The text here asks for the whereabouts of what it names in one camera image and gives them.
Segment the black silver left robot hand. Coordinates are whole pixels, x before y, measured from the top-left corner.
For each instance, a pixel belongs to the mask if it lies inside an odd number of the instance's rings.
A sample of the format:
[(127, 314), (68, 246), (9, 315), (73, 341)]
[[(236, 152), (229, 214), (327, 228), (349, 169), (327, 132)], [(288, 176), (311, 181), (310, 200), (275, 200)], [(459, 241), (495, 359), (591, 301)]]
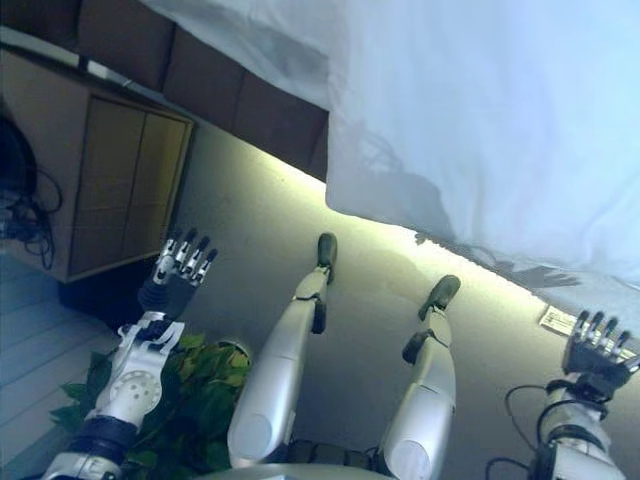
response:
[(195, 227), (186, 233), (176, 229), (167, 238), (150, 275), (138, 291), (144, 312), (179, 318), (204, 280), (218, 255), (210, 237)]

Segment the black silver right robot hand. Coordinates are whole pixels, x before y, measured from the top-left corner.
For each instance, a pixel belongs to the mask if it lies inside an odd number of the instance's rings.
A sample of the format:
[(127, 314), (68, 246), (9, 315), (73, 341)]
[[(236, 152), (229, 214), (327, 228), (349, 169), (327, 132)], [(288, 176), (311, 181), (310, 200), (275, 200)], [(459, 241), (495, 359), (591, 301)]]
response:
[(639, 350), (631, 348), (633, 334), (619, 330), (618, 323), (602, 311), (581, 311), (565, 346), (563, 373), (598, 376), (615, 389), (625, 385), (639, 372)]

